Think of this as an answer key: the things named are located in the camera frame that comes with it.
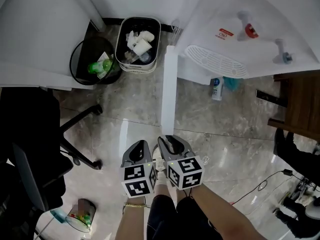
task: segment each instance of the green plastic bottle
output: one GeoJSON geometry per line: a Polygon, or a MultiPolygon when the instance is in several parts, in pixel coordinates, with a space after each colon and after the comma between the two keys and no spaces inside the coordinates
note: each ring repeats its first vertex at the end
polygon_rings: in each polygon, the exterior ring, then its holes
{"type": "Polygon", "coordinates": [[[110,59],[105,59],[104,61],[95,62],[88,66],[88,72],[89,74],[108,72],[111,69],[111,65],[112,65],[112,61],[110,59]]]}

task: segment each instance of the office chair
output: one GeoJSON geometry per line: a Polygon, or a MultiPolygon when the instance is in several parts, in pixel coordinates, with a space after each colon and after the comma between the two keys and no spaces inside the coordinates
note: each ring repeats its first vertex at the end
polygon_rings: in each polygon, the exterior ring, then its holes
{"type": "Polygon", "coordinates": [[[52,90],[45,91],[37,87],[5,87],[1,92],[0,110],[1,127],[6,129],[5,138],[11,138],[8,142],[16,142],[28,156],[30,143],[37,146],[37,152],[34,153],[33,149],[31,155],[34,159],[39,159],[41,149],[57,156],[57,153],[60,153],[60,147],[57,146],[59,143],[59,146],[66,150],[62,152],[71,156],[75,165],[79,166],[80,162],[83,162],[95,170],[102,168],[101,160],[90,161],[64,137],[64,133],[70,127],[88,114],[100,115],[103,110],[99,104],[89,107],[60,127],[60,106],[52,90]]]}
{"type": "Polygon", "coordinates": [[[47,180],[36,177],[37,167],[32,165],[27,154],[15,143],[12,144],[16,166],[0,163],[1,186],[0,231],[4,239],[33,240],[40,216],[62,206],[66,192],[63,175],[73,168],[72,162],[63,156],[61,166],[54,173],[49,171],[47,180]]]}
{"type": "Polygon", "coordinates": [[[2,89],[1,232],[11,234],[22,229],[20,232],[31,240],[41,214],[63,204],[64,174],[73,168],[73,163],[61,154],[60,146],[76,165],[82,161],[93,169],[101,169],[100,161],[91,162],[64,138],[64,132],[86,115],[101,112],[99,105],[92,106],[60,127],[59,102],[51,91],[34,87],[2,89]],[[7,164],[8,159],[15,166],[7,164]]]}

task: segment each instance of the white sock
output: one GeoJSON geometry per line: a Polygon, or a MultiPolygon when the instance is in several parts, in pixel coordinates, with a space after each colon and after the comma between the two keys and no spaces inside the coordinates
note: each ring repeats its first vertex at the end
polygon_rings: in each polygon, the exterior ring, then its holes
{"type": "Polygon", "coordinates": [[[158,179],[155,182],[155,185],[167,185],[167,177],[163,171],[158,172],[158,179]]]}

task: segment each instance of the drain grate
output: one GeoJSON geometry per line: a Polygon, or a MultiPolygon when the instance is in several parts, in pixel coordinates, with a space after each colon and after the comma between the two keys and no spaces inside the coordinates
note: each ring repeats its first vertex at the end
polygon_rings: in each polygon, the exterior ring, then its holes
{"type": "Polygon", "coordinates": [[[192,44],[184,52],[195,63],[220,76],[229,78],[245,78],[247,76],[244,65],[214,51],[192,44]]]}

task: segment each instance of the plastic bottle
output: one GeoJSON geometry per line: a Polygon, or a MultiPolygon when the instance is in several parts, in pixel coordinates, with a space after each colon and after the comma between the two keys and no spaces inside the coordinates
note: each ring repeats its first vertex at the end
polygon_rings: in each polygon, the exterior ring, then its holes
{"type": "Polygon", "coordinates": [[[211,99],[215,101],[221,101],[223,86],[224,86],[224,79],[222,77],[213,79],[213,91],[212,91],[211,99]]]}
{"type": "Polygon", "coordinates": [[[97,74],[101,72],[108,72],[111,69],[112,61],[105,59],[104,61],[98,61],[88,66],[89,74],[97,74]]]}

